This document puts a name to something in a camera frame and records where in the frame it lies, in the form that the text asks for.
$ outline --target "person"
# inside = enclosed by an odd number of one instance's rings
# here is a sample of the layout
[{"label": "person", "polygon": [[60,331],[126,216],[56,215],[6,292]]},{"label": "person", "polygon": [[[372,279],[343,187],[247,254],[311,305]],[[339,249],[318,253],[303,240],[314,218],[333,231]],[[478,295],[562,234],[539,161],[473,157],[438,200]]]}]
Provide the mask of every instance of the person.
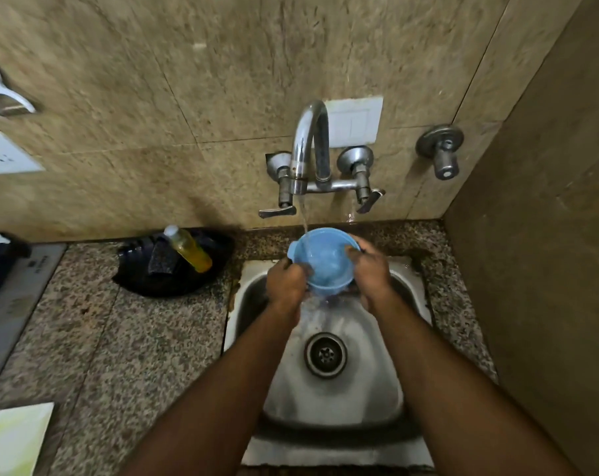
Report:
[{"label": "person", "polygon": [[[579,475],[548,435],[390,286],[388,261],[369,242],[347,247],[362,303],[381,329],[408,405],[443,476]],[[268,272],[268,306],[232,347],[155,422],[121,476],[234,475],[306,290],[288,259]]]}]

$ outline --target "sink drain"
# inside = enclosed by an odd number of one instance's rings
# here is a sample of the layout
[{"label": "sink drain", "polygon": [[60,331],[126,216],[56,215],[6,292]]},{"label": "sink drain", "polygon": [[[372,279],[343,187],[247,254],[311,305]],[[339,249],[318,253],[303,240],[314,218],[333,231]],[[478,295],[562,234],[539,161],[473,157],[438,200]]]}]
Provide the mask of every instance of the sink drain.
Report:
[{"label": "sink drain", "polygon": [[346,367],[348,351],[339,337],[331,333],[319,333],[306,343],[304,360],[315,376],[330,379],[338,376]]}]

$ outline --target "tiled wall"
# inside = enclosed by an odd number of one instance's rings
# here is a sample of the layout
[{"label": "tiled wall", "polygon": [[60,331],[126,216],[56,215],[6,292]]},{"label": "tiled wall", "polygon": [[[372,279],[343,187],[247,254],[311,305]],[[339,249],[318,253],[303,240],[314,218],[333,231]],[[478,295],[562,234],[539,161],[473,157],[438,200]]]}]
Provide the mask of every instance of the tiled wall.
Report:
[{"label": "tiled wall", "polygon": [[[383,95],[362,219],[441,216],[580,0],[0,0],[0,68],[42,113],[0,120],[46,172],[0,176],[0,230],[29,240],[298,224],[264,154],[313,98]],[[414,154],[458,121],[461,175]],[[333,151],[335,163],[338,151]],[[339,222],[351,194],[308,196]]]},{"label": "tiled wall", "polygon": [[599,0],[583,0],[446,214],[502,385],[599,476]]}]

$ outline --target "person's left hand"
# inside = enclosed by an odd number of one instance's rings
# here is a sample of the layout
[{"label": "person's left hand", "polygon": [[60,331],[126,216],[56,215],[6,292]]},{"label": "person's left hand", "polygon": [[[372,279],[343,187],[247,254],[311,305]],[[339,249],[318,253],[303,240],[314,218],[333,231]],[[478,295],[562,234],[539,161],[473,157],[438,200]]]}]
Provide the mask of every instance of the person's left hand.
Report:
[{"label": "person's left hand", "polygon": [[306,292],[306,269],[280,259],[266,274],[266,294],[269,304],[285,313],[295,313]]}]

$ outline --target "person's left arm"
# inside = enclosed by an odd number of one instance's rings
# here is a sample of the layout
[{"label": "person's left arm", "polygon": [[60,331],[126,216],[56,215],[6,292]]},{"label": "person's left arm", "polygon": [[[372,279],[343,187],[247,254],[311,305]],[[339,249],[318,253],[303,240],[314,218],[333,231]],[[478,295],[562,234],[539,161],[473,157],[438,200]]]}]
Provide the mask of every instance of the person's left arm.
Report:
[{"label": "person's left arm", "polygon": [[269,303],[229,350],[162,415],[120,476],[234,475],[306,290],[302,267],[280,260],[268,272]]}]

